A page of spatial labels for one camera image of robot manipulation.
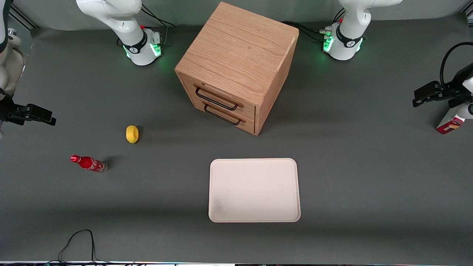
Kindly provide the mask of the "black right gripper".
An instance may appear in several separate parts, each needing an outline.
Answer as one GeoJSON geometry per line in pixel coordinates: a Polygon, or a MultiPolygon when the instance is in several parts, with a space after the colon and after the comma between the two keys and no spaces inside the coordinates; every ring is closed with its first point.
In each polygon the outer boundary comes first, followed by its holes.
{"type": "Polygon", "coordinates": [[[18,105],[16,110],[16,119],[19,120],[19,122],[11,121],[7,118],[7,115],[16,108],[15,103],[10,95],[5,94],[1,96],[4,96],[0,101],[1,122],[17,123],[18,125],[23,126],[25,121],[35,121],[45,123],[49,126],[55,126],[57,120],[52,116],[52,112],[37,105],[18,105]]]}

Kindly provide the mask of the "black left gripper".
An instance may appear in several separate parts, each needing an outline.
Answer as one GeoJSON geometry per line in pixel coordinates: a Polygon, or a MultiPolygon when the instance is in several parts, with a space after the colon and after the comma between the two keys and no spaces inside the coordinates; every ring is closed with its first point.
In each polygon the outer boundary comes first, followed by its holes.
{"type": "MultiPolygon", "coordinates": [[[[448,82],[448,89],[451,96],[448,101],[449,108],[455,108],[462,104],[472,104],[472,82],[448,82]]],[[[447,99],[449,99],[449,94],[445,92],[440,82],[429,82],[414,91],[413,107],[417,108],[427,102],[447,99]]]]}

